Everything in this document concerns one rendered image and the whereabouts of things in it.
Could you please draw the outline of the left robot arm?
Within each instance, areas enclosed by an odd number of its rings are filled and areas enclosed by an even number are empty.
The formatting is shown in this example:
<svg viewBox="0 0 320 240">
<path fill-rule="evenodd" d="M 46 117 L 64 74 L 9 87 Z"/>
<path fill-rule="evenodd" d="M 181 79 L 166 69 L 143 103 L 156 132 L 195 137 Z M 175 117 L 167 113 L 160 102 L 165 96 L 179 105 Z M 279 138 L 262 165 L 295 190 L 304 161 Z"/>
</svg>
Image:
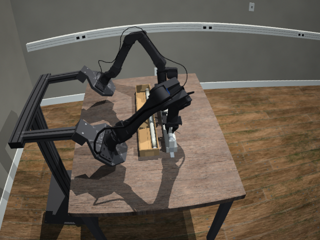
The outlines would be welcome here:
<svg viewBox="0 0 320 240">
<path fill-rule="evenodd" d="M 154 47 L 152 42 L 146 36 L 143 31 L 131 32 L 124 37 L 122 47 L 109 71 L 102 73 L 95 84 L 95 87 L 103 92 L 111 78 L 115 78 L 122 69 L 122 65 L 135 41 L 138 42 L 144 47 L 146 52 L 151 57 L 153 64 L 157 68 L 157 79 L 160 81 L 165 80 L 166 78 L 172 79 L 176 77 L 178 79 L 178 68 L 177 67 L 165 67 L 166 60 L 157 49 Z M 109 73 L 108 73 L 109 72 Z M 103 75 L 103 76 L 102 76 Z M 101 77 L 102 76 L 102 77 Z"/>
</svg>

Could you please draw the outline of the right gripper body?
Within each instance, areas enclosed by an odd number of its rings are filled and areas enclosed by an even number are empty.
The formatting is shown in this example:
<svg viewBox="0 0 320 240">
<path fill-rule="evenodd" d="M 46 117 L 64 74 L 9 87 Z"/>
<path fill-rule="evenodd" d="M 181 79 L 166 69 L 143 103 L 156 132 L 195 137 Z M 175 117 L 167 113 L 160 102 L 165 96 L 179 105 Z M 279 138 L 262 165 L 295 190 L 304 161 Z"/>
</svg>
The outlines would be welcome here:
<svg viewBox="0 0 320 240">
<path fill-rule="evenodd" d="M 168 109 L 162 111 L 167 113 L 166 115 L 162 115 L 162 124 L 165 125 L 166 128 L 178 128 L 179 125 L 182 125 L 181 116 L 178 114 L 172 115 L 168 112 Z"/>
</svg>

